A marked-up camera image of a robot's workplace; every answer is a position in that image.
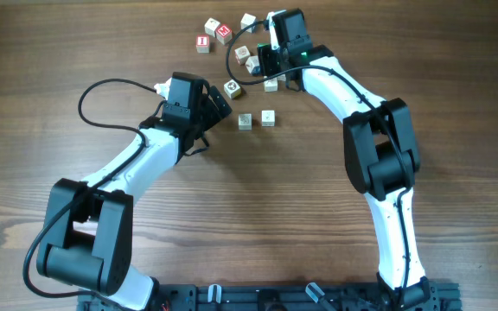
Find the wooden block bear drawing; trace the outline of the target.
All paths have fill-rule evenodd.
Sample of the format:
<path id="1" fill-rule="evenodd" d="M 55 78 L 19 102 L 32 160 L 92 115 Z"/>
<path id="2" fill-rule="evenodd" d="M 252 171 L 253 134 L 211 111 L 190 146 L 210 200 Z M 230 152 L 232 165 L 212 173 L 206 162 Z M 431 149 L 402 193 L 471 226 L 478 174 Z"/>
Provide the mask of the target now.
<path id="1" fill-rule="evenodd" d="M 252 114 L 239 114 L 238 117 L 239 130 L 251 130 L 252 129 Z"/>

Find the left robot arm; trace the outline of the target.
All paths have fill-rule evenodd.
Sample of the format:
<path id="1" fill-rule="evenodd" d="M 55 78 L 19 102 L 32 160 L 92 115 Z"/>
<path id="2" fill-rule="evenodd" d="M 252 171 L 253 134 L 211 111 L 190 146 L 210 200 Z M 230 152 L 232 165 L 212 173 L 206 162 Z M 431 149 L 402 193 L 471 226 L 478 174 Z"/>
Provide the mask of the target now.
<path id="1" fill-rule="evenodd" d="M 170 310 L 170 294 L 131 263 L 133 207 L 195 141 L 232 111 L 217 87 L 175 72 L 151 88 L 156 110 L 130 131 L 135 138 L 98 172 L 61 179 L 51 189 L 44 225 L 26 254 L 22 277 L 38 296 L 75 297 L 80 310 Z"/>

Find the wooden block green side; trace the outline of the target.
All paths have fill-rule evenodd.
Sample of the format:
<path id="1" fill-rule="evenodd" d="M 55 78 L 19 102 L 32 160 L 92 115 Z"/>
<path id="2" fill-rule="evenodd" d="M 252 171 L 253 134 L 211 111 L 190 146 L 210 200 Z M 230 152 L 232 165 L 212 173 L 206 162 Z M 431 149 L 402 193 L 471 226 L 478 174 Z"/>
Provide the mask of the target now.
<path id="1" fill-rule="evenodd" d="M 275 111 L 261 111 L 261 123 L 263 127 L 274 127 L 276 123 Z"/>

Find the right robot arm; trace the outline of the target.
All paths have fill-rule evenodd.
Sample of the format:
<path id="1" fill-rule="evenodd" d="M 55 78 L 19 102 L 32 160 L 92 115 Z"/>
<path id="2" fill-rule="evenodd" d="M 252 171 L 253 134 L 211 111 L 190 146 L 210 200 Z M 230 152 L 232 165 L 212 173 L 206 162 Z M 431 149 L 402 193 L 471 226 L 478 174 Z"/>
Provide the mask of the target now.
<path id="1" fill-rule="evenodd" d="M 271 42 L 258 49 L 261 73 L 295 82 L 343 125 L 345 169 L 373 216 L 386 305 L 406 310 L 427 301 L 430 294 L 412 220 L 420 157 L 408 106 L 400 98 L 386 100 L 371 93 L 329 49 L 314 45 L 300 9 L 269 13 L 264 28 Z"/>

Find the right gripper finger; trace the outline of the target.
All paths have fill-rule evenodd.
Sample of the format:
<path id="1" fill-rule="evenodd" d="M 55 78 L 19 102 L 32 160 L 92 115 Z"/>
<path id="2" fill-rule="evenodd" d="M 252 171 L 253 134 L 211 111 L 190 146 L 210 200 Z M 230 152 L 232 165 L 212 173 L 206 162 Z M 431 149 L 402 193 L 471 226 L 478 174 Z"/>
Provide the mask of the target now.
<path id="1" fill-rule="evenodd" d="M 285 74 L 285 88 L 294 92 L 302 92 L 304 90 L 303 82 L 300 73 Z"/>
<path id="2" fill-rule="evenodd" d="M 271 44 L 265 48 L 257 47 L 257 56 L 259 57 L 260 73 L 263 76 L 269 77 L 283 72 L 281 67 L 283 58 L 281 48 L 273 51 Z"/>

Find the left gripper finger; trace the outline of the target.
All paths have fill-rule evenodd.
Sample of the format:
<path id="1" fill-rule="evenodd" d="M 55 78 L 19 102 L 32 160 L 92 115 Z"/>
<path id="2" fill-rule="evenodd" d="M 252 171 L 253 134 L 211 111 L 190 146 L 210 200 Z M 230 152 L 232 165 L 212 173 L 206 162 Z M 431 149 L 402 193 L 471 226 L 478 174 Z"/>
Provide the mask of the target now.
<path id="1" fill-rule="evenodd" d="M 207 102 L 207 124 L 216 125 L 222 119 L 228 117 L 232 108 L 219 92 L 216 86 L 209 90 L 209 99 Z"/>
<path id="2" fill-rule="evenodd" d="M 208 140 L 204 136 L 201 136 L 201 140 L 205 145 L 203 148 L 195 149 L 194 151 L 191 151 L 191 152 L 184 152 L 183 156 L 194 156 L 194 155 L 197 155 L 197 154 L 200 154 L 202 152 L 207 151 L 209 149 Z"/>

